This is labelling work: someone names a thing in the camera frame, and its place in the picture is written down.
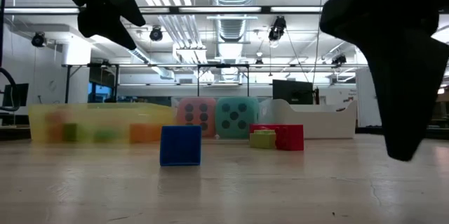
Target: orange block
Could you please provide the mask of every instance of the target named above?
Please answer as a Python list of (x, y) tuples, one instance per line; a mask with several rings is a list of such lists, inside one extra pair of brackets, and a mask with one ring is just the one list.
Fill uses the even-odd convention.
[(61, 143), (64, 127), (62, 124), (49, 125), (46, 128), (48, 143)]
[(150, 143), (161, 140), (161, 124), (131, 124), (129, 128), (130, 143)]

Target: wooden table surface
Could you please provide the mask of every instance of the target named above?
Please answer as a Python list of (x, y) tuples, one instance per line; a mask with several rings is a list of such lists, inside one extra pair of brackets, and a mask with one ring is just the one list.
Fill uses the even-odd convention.
[(304, 152), (205, 144), (201, 166), (158, 145), (0, 143), (0, 223), (449, 223), (449, 142), (410, 163), (381, 136)]

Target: red cube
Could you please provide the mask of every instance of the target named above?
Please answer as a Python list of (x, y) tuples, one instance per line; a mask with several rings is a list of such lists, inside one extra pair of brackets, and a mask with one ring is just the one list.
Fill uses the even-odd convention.
[(304, 127), (302, 125), (251, 124), (250, 132), (254, 133), (254, 130), (275, 130), (278, 150), (304, 150)]

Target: yellow-green block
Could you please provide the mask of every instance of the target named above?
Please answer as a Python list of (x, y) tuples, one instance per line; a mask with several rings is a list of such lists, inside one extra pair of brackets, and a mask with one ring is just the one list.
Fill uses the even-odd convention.
[(275, 130), (254, 130), (256, 134), (276, 134)]
[(250, 147), (263, 148), (263, 149), (275, 149), (276, 148), (276, 134), (262, 134), (251, 133), (250, 134)]

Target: air vent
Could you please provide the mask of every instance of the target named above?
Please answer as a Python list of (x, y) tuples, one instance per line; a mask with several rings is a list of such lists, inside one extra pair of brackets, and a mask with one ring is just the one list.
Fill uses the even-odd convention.
[(193, 79), (180, 79), (180, 84), (192, 84)]

